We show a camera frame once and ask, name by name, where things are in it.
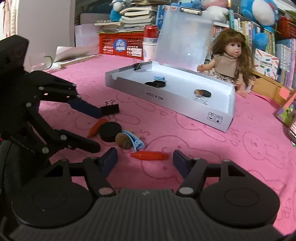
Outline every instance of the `pink blanket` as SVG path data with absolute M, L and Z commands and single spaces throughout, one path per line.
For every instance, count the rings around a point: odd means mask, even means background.
M 123 129 L 141 135 L 147 149 L 172 153 L 181 150 L 190 157 L 205 158 L 218 163 L 231 159 L 252 175 L 271 187 L 280 197 L 281 206 L 274 226 L 283 234 L 296 227 L 296 149 L 287 138 L 287 128 L 275 117 L 275 108 L 266 100 L 249 95 L 237 95 L 233 123 L 227 133 L 183 115 L 152 104 L 134 96 L 108 88 L 104 83 L 105 72 L 133 64 L 133 59 L 118 56 L 98 58 L 74 64 L 55 75 L 77 84 L 84 100 L 102 106 L 107 100 L 119 104 L 116 114 Z M 68 104 L 43 102 L 40 113 L 57 129 L 64 128 L 87 136 L 97 119 L 79 113 Z M 101 156 L 114 146 L 93 138 L 102 146 Z M 131 150 L 117 147 L 119 160 L 108 177 L 110 184 L 119 188 L 172 188 L 176 190 L 182 178 L 174 168 L 172 159 L 167 161 L 139 161 L 129 157 Z M 52 161 L 68 158 L 80 162 L 93 156 L 81 150 L 62 150 Z M 83 185 L 83 180 L 75 179 Z

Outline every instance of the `blue hair clip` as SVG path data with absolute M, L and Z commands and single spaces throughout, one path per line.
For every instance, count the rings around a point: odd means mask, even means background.
M 154 80 L 160 80 L 163 82 L 166 82 L 165 77 L 161 77 L 161 76 L 153 76 Z
M 145 148 L 145 144 L 140 140 L 140 138 L 138 138 L 133 133 L 126 131 L 126 130 L 122 130 L 122 133 L 126 134 L 129 137 L 129 139 L 131 140 L 131 143 L 133 144 L 133 148 L 135 149 L 135 151 Z

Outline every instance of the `silver binder clip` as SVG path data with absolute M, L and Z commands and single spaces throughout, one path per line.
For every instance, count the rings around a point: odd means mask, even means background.
M 186 12 L 186 13 L 191 13 L 195 15 L 201 15 L 202 11 L 194 8 L 189 8 L 189 7 L 181 7 L 180 12 Z
M 142 67 L 143 63 L 144 63 L 144 60 L 142 60 L 140 63 L 136 63 L 133 70 L 134 71 L 139 70 Z

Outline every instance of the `blue stuffed toy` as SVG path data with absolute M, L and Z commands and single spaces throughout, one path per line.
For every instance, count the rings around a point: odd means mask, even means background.
M 173 2 L 171 6 L 175 7 L 189 7 L 189 8 L 194 8 L 198 10 L 202 10 L 202 2 L 200 0 L 183 0 L 179 2 Z
M 113 22 L 118 22 L 121 19 L 121 14 L 119 13 L 123 9 L 125 0 L 113 0 L 110 4 L 112 10 L 110 12 L 110 20 Z
M 242 15 L 274 32 L 272 26 L 279 20 L 279 11 L 272 0 L 241 0 Z M 253 44 L 257 49 L 265 50 L 268 36 L 265 33 L 254 33 Z

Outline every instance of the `open white box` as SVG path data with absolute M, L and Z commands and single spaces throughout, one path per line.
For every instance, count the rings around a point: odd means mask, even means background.
M 166 86 L 155 88 L 154 76 L 163 76 Z M 232 84 L 200 74 L 195 71 L 172 67 L 158 62 L 143 63 L 134 71 L 134 65 L 106 73 L 106 86 L 163 106 L 218 130 L 229 128 L 235 105 L 235 90 Z M 207 90 L 212 96 L 201 103 L 194 90 Z

